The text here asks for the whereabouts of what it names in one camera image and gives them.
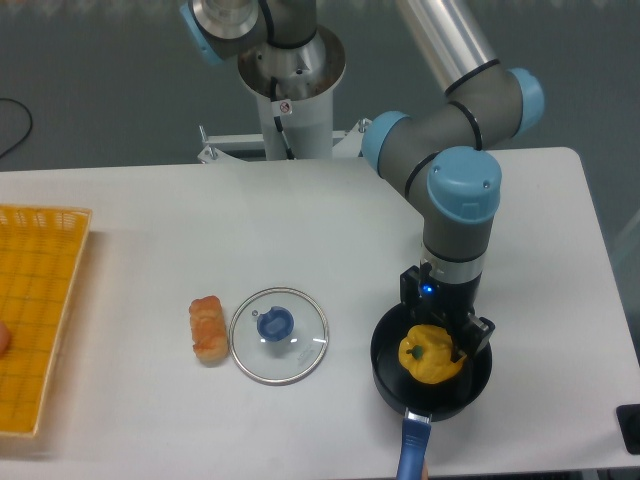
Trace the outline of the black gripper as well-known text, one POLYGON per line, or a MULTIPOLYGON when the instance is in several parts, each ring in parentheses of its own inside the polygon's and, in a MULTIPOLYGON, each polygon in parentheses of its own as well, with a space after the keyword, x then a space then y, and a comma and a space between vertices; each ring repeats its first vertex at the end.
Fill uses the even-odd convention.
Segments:
POLYGON ((400 301, 412 325, 445 328, 452 340, 451 360, 471 359, 488 344, 495 324, 477 317, 474 302, 482 275, 464 283, 447 283, 431 275, 431 266, 411 266, 400 275, 400 301))

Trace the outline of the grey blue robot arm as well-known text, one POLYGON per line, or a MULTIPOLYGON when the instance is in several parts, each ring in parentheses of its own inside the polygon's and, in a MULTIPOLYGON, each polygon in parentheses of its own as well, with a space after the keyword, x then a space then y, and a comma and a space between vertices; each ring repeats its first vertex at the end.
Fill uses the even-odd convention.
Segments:
MULTIPOLYGON (((414 292, 451 336, 453 357, 473 357, 493 331, 473 308, 500 202, 501 170, 488 148, 534 126, 544 93, 528 71, 502 66, 465 2, 397 7, 446 103, 424 119, 379 115, 360 150, 422 215, 414 292)), ((318 23, 315 2, 186 1, 180 12, 208 63, 236 60, 257 100, 268 159, 331 155, 332 93, 345 54, 318 23)))

